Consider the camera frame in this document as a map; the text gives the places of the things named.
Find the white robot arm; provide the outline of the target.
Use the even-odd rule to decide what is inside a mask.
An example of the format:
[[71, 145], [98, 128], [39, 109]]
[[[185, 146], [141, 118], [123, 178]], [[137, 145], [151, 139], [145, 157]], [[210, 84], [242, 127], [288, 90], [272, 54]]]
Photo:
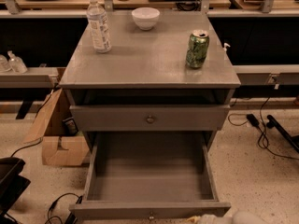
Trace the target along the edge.
[[268, 224], [260, 217], [245, 211], [238, 211], [231, 217], [216, 217], [208, 214], [193, 216], [189, 217], [187, 222], [192, 224]]

